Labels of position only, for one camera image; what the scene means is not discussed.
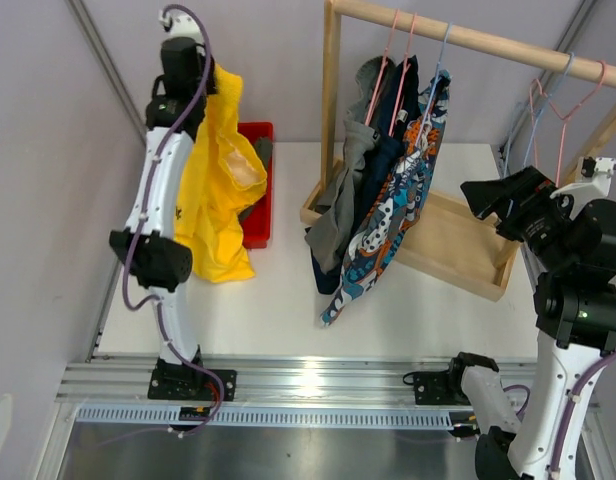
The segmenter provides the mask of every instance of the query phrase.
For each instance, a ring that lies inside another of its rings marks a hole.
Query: yellow raincoat
[[[266,192],[266,171],[248,139],[237,133],[241,77],[215,63],[215,82],[218,93],[208,95],[182,174],[175,240],[192,250],[198,276],[226,282],[255,275],[237,215]]]

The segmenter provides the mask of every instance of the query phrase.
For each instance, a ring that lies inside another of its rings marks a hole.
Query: blue patterned garment
[[[419,142],[423,116],[408,125],[403,137],[405,154],[393,167],[375,204],[348,245],[339,288],[321,314],[326,325],[334,322],[347,304],[375,285],[394,258],[406,231],[420,218],[432,183],[450,99],[450,75],[445,70],[439,75]],[[419,94],[421,112],[426,109],[433,85],[434,79]]]

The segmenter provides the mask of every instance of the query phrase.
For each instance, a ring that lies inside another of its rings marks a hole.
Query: cable
[[[550,105],[550,108],[552,108],[553,112],[555,112],[555,115],[557,115],[557,117],[563,122],[563,125],[561,127],[561,140],[559,142],[559,156],[557,159],[557,176],[555,178],[555,185],[557,186],[559,186],[560,184],[559,177],[561,176],[561,163],[563,160],[564,143],[566,140],[566,130],[568,129],[568,124],[570,123],[570,120],[572,120],[573,115],[583,106],[583,104],[586,103],[588,100],[590,100],[590,98],[593,97],[601,89],[601,87],[604,84],[604,80],[606,79],[606,70],[607,70],[606,62],[603,60],[598,60],[598,62],[601,64],[601,77],[599,78],[599,82],[597,82],[597,85],[595,86],[595,88],[588,95],[586,95],[577,105],[575,105],[573,109],[570,110],[570,112],[563,115],[551,100],[546,100],[546,103]],[[543,87],[541,86],[541,83],[539,82],[539,80],[535,79],[533,80],[533,83],[537,85],[537,88],[539,89],[539,95],[547,99],[549,95],[544,92]],[[530,144],[528,145],[526,154],[528,154],[529,149],[530,149]]]
[[[526,408],[528,408],[528,402],[530,401],[530,389],[526,385],[521,385],[521,384],[510,385],[504,388],[504,392],[510,392],[512,390],[523,390],[524,392],[526,392],[526,400],[524,401],[524,404],[521,406],[521,408],[517,412],[517,416],[523,415],[526,411]]]
[[[223,382],[214,372],[208,369],[205,369],[203,367],[200,367],[199,365],[195,365],[194,363],[186,360],[173,346],[172,340],[168,338],[168,333],[166,332],[166,327],[164,324],[161,297],[155,294],[151,294],[145,297],[143,300],[141,300],[137,305],[133,305],[128,295],[128,278],[130,276],[130,266],[132,265],[132,259],[135,254],[135,250],[137,248],[137,243],[139,242],[139,237],[141,236],[143,227],[148,218],[147,217],[148,202],[150,199],[150,192],[152,190],[152,186],[153,186],[152,183],[154,180],[155,172],[157,170],[157,165],[161,162],[161,155],[164,149],[166,148],[166,144],[168,143],[168,140],[170,140],[170,137],[179,128],[179,126],[182,124],[182,122],[186,119],[186,117],[190,114],[190,112],[195,107],[197,102],[199,102],[199,100],[203,96],[206,90],[206,83],[208,81],[208,77],[210,74],[210,64],[211,64],[212,53],[210,49],[210,39],[208,38],[208,33],[203,23],[201,22],[201,20],[199,20],[197,15],[195,15],[195,13],[192,10],[190,10],[188,7],[185,7],[183,5],[178,5],[178,4],[170,4],[166,6],[163,9],[162,15],[166,15],[171,10],[179,10],[189,15],[192,18],[192,20],[197,24],[197,27],[199,27],[199,30],[201,31],[201,35],[204,38],[204,43],[205,43],[204,47],[206,49],[206,61],[204,62],[204,69],[201,75],[201,81],[199,82],[199,86],[197,87],[195,94],[193,95],[192,99],[190,100],[190,103],[188,103],[188,105],[186,106],[184,111],[181,113],[181,115],[179,115],[177,120],[175,120],[175,123],[172,124],[172,126],[168,129],[168,131],[164,135],[164,137],[161,139],[161,142],[159,143],[159,146],[157,147],[157,151],[155,152],[155,155],[153,157],[152,165],[150,166],[150,170],[148,171],[148,176],[146,177],[146,185],[144,187],[144,194],[143,194],[143,198],[141,202],[141,212],[139,215],[139,222],[137,223],[137,229],[135,231],[135,234],[133,235],[132,241],[130,242],[130,247],[128,249],[128,255],[126,257],[126,262],[124,264],[124,272],[123,272],[123,278],[122,278],[122,293],[123,293],[124,303],[126,304],[126,307],[128,307],[131,311],[139,310],[141,307],[143,307],[147,302],[151,300],[155,301],[156,302],[155,310],[157,312],[157,324],[159,326],[159,333],[161,334],[161,337],[163,341],[165,342],[165,344],[168,346],[168,349],[183,365],[186,365],[187,367],[192,368],[193,370],[196,370],[202,373],[203,375],[209,376],[214,382],[216,382],[217,386],[219,387],[219,396],[216,399],[215,408],[208,414],[205,421],[202,421],[195,428],[185,433],[179,432],[178,434],[179,438],[183,438],[184,436],[190,436],[190,435],[195,434],[200,429],[202,429],[205,425],[207,425],[208,422],[210,422],[215,417],[215,415],[217,414],[217,411],[219,410],[219,408],[221,407],[221,404],[224,401]]]
[[[215,415],[217,415],[217,412],[219,411],[219,409],[221,408],[221,404],[224,401],[225,398],[225,392],[224,392],[224,383],[221,381],[221,379],[217,376],[217,374],[211,370],[208,370],[204,367],[200,367],[199,365],[195,365],[194,363],[186,360],[178,351],[177,349],[173,346],[172,344],[172,340],[170,340],[168,338],[168,334],[166,333],[166,327],[164,325],[164,315],[163,315],[163,310],[162,310],[162,305],[161,302],[158,302],[155,308],[156,312],[157,312],[157,324],[159,326],[159,332],[161,333],[162,338],[164,339],[164,342],[166,343],[166,345],[168,345],[168,349],[172,352],[172,354],[177,357],[177,359],[183,363],[184,365],[186,365],[189,368],[192,368],[193,370],[196,370],[200,373],[202,373],[203,375],[207,375],[210,378],[212,378],[215,383],[217,384],[217,386],[219,387],[219,398],[217,399],[215,408],[208,414],[208,416],[206,417],[206,419],[204,421],[202,421],[199,425],[197,425],[195,428],[193,428],[192,430],[189,430],[186,433],[180,432],[179,433],[179,438],[183,438],[184,436],[190,436],[190,435],[194,435],[195,433],[199,432],[202,428],[204,428],[213,418],[215,418]]]
[[[594,377],[597,372],[599,372],[599,370],[604,367],[607,367],[614,361],[616,361],[616,351],[615,353],[603,357],[597,362],[595,362],[591,367],[588,368],[588,370],[584,372],[584,374],[579,378],[579,380],[577,380],[575,385],[572,387],[572,390],[568,395],[568,402],[566,403],[566,408],[564,409],[564,413],[561,416],[559,429],[557,430],[555,447],[552,451],[552,458],[550,460],[551,475],[553,473],[557,474],[559,472],[559,462],[561,461],[561,454],[564,450],[564,444],[566,442],[566,436],[568,434],[568,427],[570,426],[570,421],[572,420],[572,415],[575,411],[575,406],[579,401],[579,396],[581,395],[581,392],[588,384],[590,379]]]
[[[210,75],[210,63],[211,63],[210,58],[212,56],[211,50],[210,50],[210,39],[208,38],[208,32],[206,32],[206,28],[204,27],[203,23],[201,23],[201,20],[199,20],[197,15],[195,15],[195,13],[192,10],[190,10],[188,7],[184,7],[183,5],[170,4],[163,9],[163,15],[168,13],[170,10],[180,10],[184,12],[185,14],[189,15],[193,19],[193,21],[197,24],[197,26],[199,27],[199,30],[201,31],[201,35],[204,38],[204,42],[205,42],[206,61],[204,62],[204,69],[201,74],[201,81],[199,82],[197,91],[193,95],[192,99],[190,100],[190,102],[188,103],[184,111],[181,112],[181,115],[179,115],[177,120],[175,120],[175,123],[172,124],[172,126],[168,129],[168,131],[164,135],[164,137],[161,139],[161,142],[157,146],[157,151],[155,152],[155,155],[153,156],[153,161],[152,161],[152,165],[150,166],[150,170],[148,171],[148,176],[146,177],[146,186],[144,188],[144,195],[141,201],[141,212],[139,214],[139,222],[137,223],[137,229],[135,231],[135,234],[133,235],[132,241],[130,242],[130,247],[128,249],[128,255],[126,256],[126,262],[124,263],[124,272],[122,276],[122,296],[124,299],[124,304],[129,310],[133,312],[136,312],[137,310],[139,310],[150,300],[155,300],[155,301],[159,300],[159,296],[157,295],[148,295],[143,300],[141,300],[137,305],[133,305],[130,301],[130,296],[128,294],[128,279],[130,276],[130,267],[132,265],[132,259],[135,255],[135,250],[137,249],[137,243],[139,243],[139,237],[141,236],[144,225],[146,224],[146,220],[148,219],[147,217],[148,201],[150,200],[150,192],[152,190],[152,182],[155,177],[157,165],[159,165],[159,163],[161,162],[161,154],[166,148],[166,144],[168,143],[168,140],[170,140],[170,137],[173,135],[173,133],[175,133],[175,131],[181,126],[183,121],[190,114],[192,109],[195,107],[195,105],[197,105],[197,102],[201,99],[202,95],[204,94],[204,91],[206,90],[206,83],[208,81],[208,76]]]
[[[408,385],[409,387],[412,387],[415,384],[415,373],[417,372],[408,372],[404,374],[403,377],[401,377],[401,381],[404,383],[404,385]],[[409,377],[412,377],[412,382],[406,381],[406,379]]]

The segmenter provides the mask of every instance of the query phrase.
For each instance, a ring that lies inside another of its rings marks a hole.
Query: gray wall
[[[616,65],[616,0],[601,2],[585,33],[578,41],[575,53],[588,58],[604,59],[608,63]],[[590,83],[567,79],[555,95],[555,101],[557,105],[562,107],[562,110],[567,111],[576,105],[593,87]],[[616,90],[606,88],[581,108],[568,128],[564,164],[570,162],[581,144],[588,138],[615,101]],[[555,178],[560,135],[561,123],[552,112],[547,112],[538,135],[539,166],[545,174],[553,179]],[[513,161],[517,168],[520,159],[523,159],[527,138],[526,132],[513,149]],[[616,157],[616,136],[602,154]],[[613,178],[610,197],[616,200],[616,175]],[[604,420],[610,434],[610,447],[616,460],[616,363],[609,367],[601,377],[597,393],[602,402]]]
[[[142,157],[64,2],[0,1],[0,396],[14,397],[0,480],[31,478]]]
[[[374,2],[552,48],[580,0]],[[164,37],[157,13],[164,2],[87,0],[86,4],[143,111],[153,72],[159,67],[159,43]],[[186,5],[204,21],[217,61],[244,78],[241,118],[273,122],[282,141],[319,140],[323,0],[196,0]],[[383,53],[388,33],[384,27],[344,19],[339,115],[357,96],[354,73],[368,58]],[[407,39],[406,33],[395,35],[391,52],[399,61]],[[434,75],[439,48],[434,40],[413,42],[411,51],[419,56],[424,83]],[[507,107],[523,95],[534,70],[452,46],[446,49],[446,66],[455,75],[446,141],[500,141]]]

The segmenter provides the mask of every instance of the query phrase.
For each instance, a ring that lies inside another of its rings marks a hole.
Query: navy garment
[[[388,132],[390,131],[392,114],[395,108],[395,102],[397,101],[397,93],[399,92],[401,72],[404,68],[403,63],[397,67],[392,77],[390,90],[377,107],[381,109],[379,121],[377,122],[377,129],[379,130],[381,138],[379,140],[379,147],[375,150],[373,157],[366,158],[363,185],[360,188],[361,193],[355,205],[355,220],[352,224],[351,236],[357,232],[361,222],[366,218],[366,215],[368,215],[368,212],[370,212],[372,206],[375,204],[375,200],[377,200],[377,196],[379,192],[381,192],[381,188],[392,170],[392,167],[394,167],[397,160],[403,156],[404,146],[402,139],[407,125],[412,120],[416,120],[421,116],[418,102],[419,66],[417,64],[417,57],[413,55],[409,58],[408,64],[410,68],[408,68],[406,72],[401,90],[404,100],[402,110],[405,112],[405,115],[396,123],[392,137],[389,136]]]
[[[366,165],[362,173],[360,186],[355,190],[355,214],[350,236],[354,235],[359,229],[361,222],[374,205],[388,174],[397,163],[397,160],[403,156],[404,145],[402,139],[408,124],[421,116],[418,102],[419,64],[417,63],[417,56],[413,55],[406,62],[409,68],[404,76],[401,90],[401,97],[403,98],[401,110],[404,111],[404,114],[396,122],[392,137],[389,136],[388,132],[390,131],[392,114],[395,102],[397,101],[397,94],[399,93],[401,73],[404,69],[403,63],[395,69],[390,85],[388,85],[388,91],[380,99],[376,107],[376,111],[379,110],[377,120],[377,131],[380,135],[379,144],[377,148],[366,152],[364,155]],[[312,252],[311,260],[319,293],[326,295],[334,293],[339,287],[342,262],[339,262],[332,270],[323,272]]]

